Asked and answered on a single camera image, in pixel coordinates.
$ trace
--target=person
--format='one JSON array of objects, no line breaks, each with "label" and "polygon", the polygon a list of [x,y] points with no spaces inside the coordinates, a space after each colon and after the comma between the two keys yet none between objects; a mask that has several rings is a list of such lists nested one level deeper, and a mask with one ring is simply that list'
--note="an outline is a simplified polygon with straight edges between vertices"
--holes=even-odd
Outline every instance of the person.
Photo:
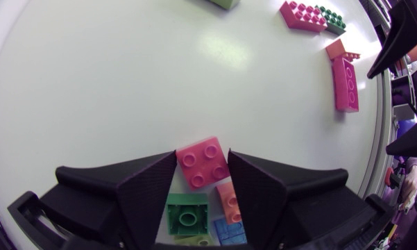
[{"label": "person", "polygon": [[[397,214],[393,217],[392,223],[397,224],[398,227],[395,231],[400,239],[404,239],[405,235],[410,229],[410,226],[415,220],[417,215],[416,207],[410,208],[407,214],[404,213],[405,206],[413,198],[417,191],[417,158],[408,158],[406,161],[406,177],[402,183],[400,198],[402,205],[399,207]],[[387,195],[384,197],[391,197],[393,190],[388,188]]]}]

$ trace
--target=lego stud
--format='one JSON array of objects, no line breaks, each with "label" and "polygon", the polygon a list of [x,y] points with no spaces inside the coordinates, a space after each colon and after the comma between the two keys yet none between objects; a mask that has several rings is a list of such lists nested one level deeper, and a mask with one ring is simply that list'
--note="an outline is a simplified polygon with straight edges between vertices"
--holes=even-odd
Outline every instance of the lego stud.
[{"label": "lego stud", "polygon": [[347,74],[348,77],[352,77],[353,76],[352,70],[349,67],[346,69],[346,74]]},{"label": "lego stud", "polygon": [[353,94],[353,92],[348,93],[348,100],[350,101],[350,103],[355,102],[355,94]]},{"label": "lego stud", "polygon": [[311,7],[311,6],[308,6],[305,10],[306,10],[308,13],[312,13],[312,12],[313,12],[313,10],[314,10],[314,8],[313,8],[313,7]]},{"label": "lego stud", "polygon": [[310,13],[305,13],[305,15],[303,16],[305,21],[309,21],[312,16],[310,15]]},{"label": "lego stud", "polygon": [[303,13],[302,13],[302,11],[296,11],[296,13],[294,13],[294,16],[297,19],[301,19],[303,17]]},{"label": "lego stud", "polygon": [[242,216],[241,216],[241,213],[239,212],[239,210],[236,210],[236,211],[232,212],[230,214],[230,219],[234,223],[240,222],[242,220]]},{"label": "lego stud", "polygon": [[208,240],[205,240],[205,239],[203,239],[203,240],[199,240],[199,242],[197,242],[197,244],[198,244],[199,246],[202,246],[202,247],[204,247],[204,246],[208,246]]},{"label": "lego stud", "polygon": [[196,156],[194,153],[187,153],[183,156],[182,163],[186,167],[193,167],[196,163]]},{"label": "lego stud", "polygon": [[179,222],[184,226],[193,226],[197,222],[196,213],[193,207],[184,206],[179,216]]},{"label": "lego stud", "polygon": [[306,7],[307,7],[307,6],[305,6],[305,4],[301,3],[301,4],[298,6],[298,10],[300,10],[300,11],[304,11],[304,10],[306,9]]},{"label": "lego stud", "polygon": [[351,79],[348,80],[347,85],[349,90],[354,90],[355,84],[353,84],[353,81]]},{"label": "lego stud", "polygon": [[319,17],[318,16],[313,16],[312,17],[312,21],[314,22],[314,23],[316,23],[316,22],[318,22],[319,21]]},{"label": "lego stud", "polygon": [[201,174],[195,174],[191,179],[192,185],[196,188],[202,187],[204,182],[205,182],[205,179],[203,178]]},{"label": "lego stud", "polygon": [[228,197],[227,199],[227,204],[230,207],[236,206],[237,205],[237,198],[236,198],[236,194],[232,194]]},{"label": "lego stud", "polygon": [[215,179],[222,179],[227,175],[227,171],[222,166],[217,165],[216,167],[213,167],[212,175]]},{"label": "lego stud", "polygon": [[290,2],[290,8],[292,9],[292,10],[294,10],[294,9],[296,9],[296,6],[298,5],[295,1],[291,1]]},{"label": "lego stud", "polygon": [[209,145],[205,148],[205,156],[208,158],[214,158],[217,155],[217,147],[215,145]]}]

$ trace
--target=white table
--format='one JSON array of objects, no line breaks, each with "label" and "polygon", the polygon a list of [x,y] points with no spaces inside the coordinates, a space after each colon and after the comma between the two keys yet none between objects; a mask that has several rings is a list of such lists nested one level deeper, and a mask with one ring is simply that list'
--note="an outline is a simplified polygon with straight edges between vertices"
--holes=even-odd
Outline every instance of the white table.
[{"label": "white table", "polygon": [[[324,49],[336,36],[288,29],[282,2],[243,0],[227,12],[204,0],[30,1],[0,55],[0,213],[11,240],[33,248],[6,207],[48,191],[56,167],[209,135],[225,155],[347,169],[358,192],[376,143],[378,88],[366,72],[380,44],[358,1],[304,1],[342,14],[340,38],[361,53],[359,112],[337,112]],[[186,189],[178,169],[171,191]]]}]

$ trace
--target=textured black plastic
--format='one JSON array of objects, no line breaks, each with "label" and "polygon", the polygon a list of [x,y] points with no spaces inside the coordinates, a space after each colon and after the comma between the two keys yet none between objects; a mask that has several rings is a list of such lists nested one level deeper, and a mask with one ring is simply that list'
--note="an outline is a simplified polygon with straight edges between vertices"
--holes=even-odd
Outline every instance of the textured black plastic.
[{"label": "textured black plastic", "polygon": [[141,250],[155,242],[176,165],[176,154],[171,152],[118,184],[120,208]]},{"label": "textured black plastic", "polygon": [[370,79],[401,59],[417,45],[417,24],[405,1],[399,2],[390,9],[389,14],[391,29],[382,45],[382,50],[367,73],[367,77]]},{"label": "textured black plastic", "polygon": [[396,139],[396,141],[390,143],[386,151],[392,156],[417,157],[417,124]]},{"label": "textured black plastic", "polygon": [[145,167],[151,166],[151,163],[156,163],[170,154],[171,152],[161,153],[103,167],[58,167],[56,169],[56,177],[59,183],[69,187],[86,190],[97,195],[114,197],[116,195],[117,185],[120,182],[124,181],[133,173],[140,172]]},{"label": "textured black plastic", "polygon": [[40,198],[40,204],[55,223],[88,239],[111,241],[121,224],[116,201],[62,184]]},{"label": "textured black plastic", "polygon": [[[309,211],[308,203],[318,202],[317,206],[323,209],[321,213],[328,213],[326,209],[331,208],[333,211],[345,214],[338,219],[350,217],[350,213],[354,211],[353,209],[348,211],[346,204],[337,201],[341,198],[340,194],[327,198],[328,195],[330,196],[328,192],[345,187],[348,177],[346,170],[302,169],[231,150],[228,153],[228,167],[241,209],[247,240],[255,249],[272,249],[283,241],[284,234],[287,232],[284,230],[282,221],[286,220],[284,214],[287,211],[288,201],[292,202],[289,205],[290,208],[296,206],[293,202],[299,201],[301,205],[296,206],[296,210],[305,209],[306,213],[312,212],[315,215],[318,215],[317,211]],[[364,207],[363,201],[345,189],[346,187],[342,192],[352,195],[349,198],[352,203],[349,205],[357,204],[356,209]],[[320,203],[321,199],[333,203]],[[300,244],[318,237],[318,234],[327,233],[340,223],[336,219],[329,223],[312,226],[308,224],[308,219],[312,218],[306,216],[307,221],[299,217],[292,218],[294,220],[291,221],[289,228],[294,231],[295,227],[298,227],[298,232],[303,233],[296,236],[298,239],[293,240],[294,244]]]}]

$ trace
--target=blue lego brick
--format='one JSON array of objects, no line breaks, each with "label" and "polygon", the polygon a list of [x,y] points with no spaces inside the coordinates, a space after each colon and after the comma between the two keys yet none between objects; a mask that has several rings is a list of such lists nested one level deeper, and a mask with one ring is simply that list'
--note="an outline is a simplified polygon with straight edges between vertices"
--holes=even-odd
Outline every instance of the blue lego brick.
[{"label": "blue lego brick", "polygon": [[245,244],[247,237],[242,222],[228,225],[225,218],[214,221],[217,237],[221,245]]}]

